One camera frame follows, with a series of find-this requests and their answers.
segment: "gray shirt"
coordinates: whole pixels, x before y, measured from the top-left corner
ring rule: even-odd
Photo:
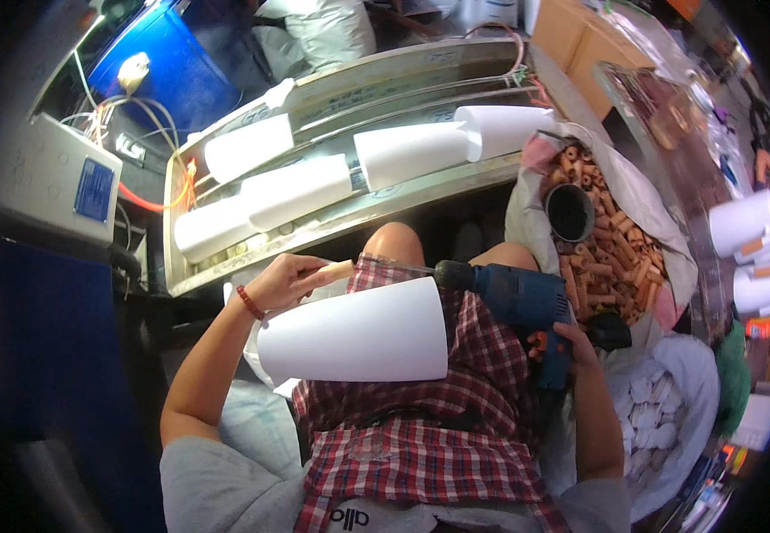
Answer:
[[[304,472],[281,479],[229,446],[200,437],[166,446],[160,478],[171,533],[292,531],[305,496]],[[555,503],[575,533],[630,531],[630,493],[621,479],[578,483]],[[529,506],[496,501],[436,506],[355,498],[343,501],[330,518],[329,533],[428,532],[438,522],[468,530],[542,530]]]

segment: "white plastic pieces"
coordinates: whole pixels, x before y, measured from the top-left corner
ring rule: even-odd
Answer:
[[[615,399],[625,447],[625,478],[631,486],[639,485],[647,469],[659,472],[663,467],[678,442],[682,406],[682,392],[662,368],[649,377],[632,378],[628,393]]]

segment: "green cloth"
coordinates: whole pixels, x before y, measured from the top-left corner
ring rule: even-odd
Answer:
[[[745,351],[743,326],[735,320],[714,352],[720,383],[719,411],[714,430],[723,436],[733,435],[737,431],[752,390],[753,378],[746,365]]]

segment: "red plaid shorts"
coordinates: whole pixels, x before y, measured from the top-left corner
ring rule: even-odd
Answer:
[[[363,253],[347,292],[418,275]],[[450,347],[444,379],[303,380],[294,389],[297,422],[311,445],[296,531],[326,529],[331,511],[353,497],[431,504],[520,501],[533,507],[545,530],[567,530],[530,453],[536,399],[518,337],[491,317],[476,294],[439,291]],[[479,423],[470,432],[444,429],[416,415],[365,424],[400,408],[422,408],[436,420],[471,409],[479,413]]]

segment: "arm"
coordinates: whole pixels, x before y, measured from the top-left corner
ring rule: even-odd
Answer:
[[[574,417],[577,422],[575,462],[578,481],[602,477],[623,477],[625,451],[622,429],[604,374],[592,343],[577,326],[554,324],[554,331],[569,338],[573,347],[575,373]]]
[[[246,293],[264,311],[297,303],[306,293],[332,282],[331,274],[317,272],[325,264],[319,258],[282,254],[246,285]],[[219,440],[219,417],[253,323],[242,298],[232,295],[189,352],[160,417],[164,448],[187,435]]]

